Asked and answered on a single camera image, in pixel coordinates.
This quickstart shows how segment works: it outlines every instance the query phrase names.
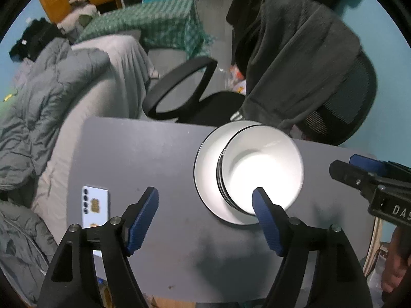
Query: screw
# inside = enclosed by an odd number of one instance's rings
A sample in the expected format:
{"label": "screw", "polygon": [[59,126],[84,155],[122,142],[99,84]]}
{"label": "screw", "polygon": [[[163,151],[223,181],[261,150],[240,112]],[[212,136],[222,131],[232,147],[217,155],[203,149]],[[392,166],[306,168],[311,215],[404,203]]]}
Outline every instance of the screw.
{"label": "screw", "polygon": [[74,223],[69,227],[69,231],[71,233],[76,232],[77,230],[81,229],[81,226],[78,223]]}
{"label": "screw", "polygon": [[114,218],[110,219],[110,223],[112,225],[118,225],[121,222],[121,218],[119,216],[115,216]]}
{"label": "screw", "polygon": [[299,218],[291,217],[288,219],[289,223],[292,225],[299,225],[301,220]]}
{"label": "screw", "polygon": [[336,233],[338,233],[338,232],[341,231],[341,227],[338,226],[338,225],[331,225],[331,229],[332,229],[333,231],[335,231]]}

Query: chair seat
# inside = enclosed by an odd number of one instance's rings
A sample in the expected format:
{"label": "chair seat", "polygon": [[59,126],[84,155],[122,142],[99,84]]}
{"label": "chair seat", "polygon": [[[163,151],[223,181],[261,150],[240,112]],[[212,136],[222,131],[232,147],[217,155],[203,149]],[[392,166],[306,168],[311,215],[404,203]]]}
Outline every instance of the chair seat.
{"label": "chair seat", "polygon": [[181,115],[177,122],[215,127],[224,125],[240,109],[244,99],[244,95],[232,91],[214,93],[201,100],[194,110]]}

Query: blue wall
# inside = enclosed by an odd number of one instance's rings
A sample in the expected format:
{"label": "blue wall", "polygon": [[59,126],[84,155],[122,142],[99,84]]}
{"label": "blue wall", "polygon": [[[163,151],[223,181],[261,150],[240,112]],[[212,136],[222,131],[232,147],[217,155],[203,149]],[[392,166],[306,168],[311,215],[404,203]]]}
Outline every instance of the blue wall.
{"label": "blue wall", "polygon": [[13,62],[10,59],[9,51],[21,38],[23,31],[27,27],[26,19],[40,19],[44,17],[48,20],[46,13],[43,10],[39,0],[31,0],[24,8],[20,15],[16,18],[3,40],[0,43],[0,99],[3,99],[8,93],[11,81],[19,66],[18,62]]}
{"label": "blue wall", "polygon": [[[336,12],[360,38],[378,80],[368,117],[344,146],[411,167],[411,49],[377,0],[341,0]],[[384,240],[392,230],[384,226]]]}

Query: bowl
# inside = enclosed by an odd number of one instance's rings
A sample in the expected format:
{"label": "bowl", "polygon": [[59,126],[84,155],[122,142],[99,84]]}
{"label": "bowl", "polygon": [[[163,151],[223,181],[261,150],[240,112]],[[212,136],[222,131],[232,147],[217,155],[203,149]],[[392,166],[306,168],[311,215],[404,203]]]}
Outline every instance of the bowl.
{"label": "bowl", "polygon": [[255,215],[252,192],[262,187],[284,210],[298,197],[304,180],[300,152],[284,132],[265,125],[236,133],[219,156],[217,185],[235,209]]}

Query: white smartphone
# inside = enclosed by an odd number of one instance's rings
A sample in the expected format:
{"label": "white smartphone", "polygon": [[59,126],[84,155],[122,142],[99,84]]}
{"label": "white smartphone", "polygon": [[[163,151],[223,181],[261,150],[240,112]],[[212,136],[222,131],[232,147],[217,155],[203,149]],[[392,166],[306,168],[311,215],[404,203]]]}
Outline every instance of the white smartphone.
{"label": "white smartphone", "polygon": [[[82,227],[90,228],[104,225],[108,221],[108,191],[92,186],[83,186],[81,190]],[[101,251],[94,250],[101,257]]]}

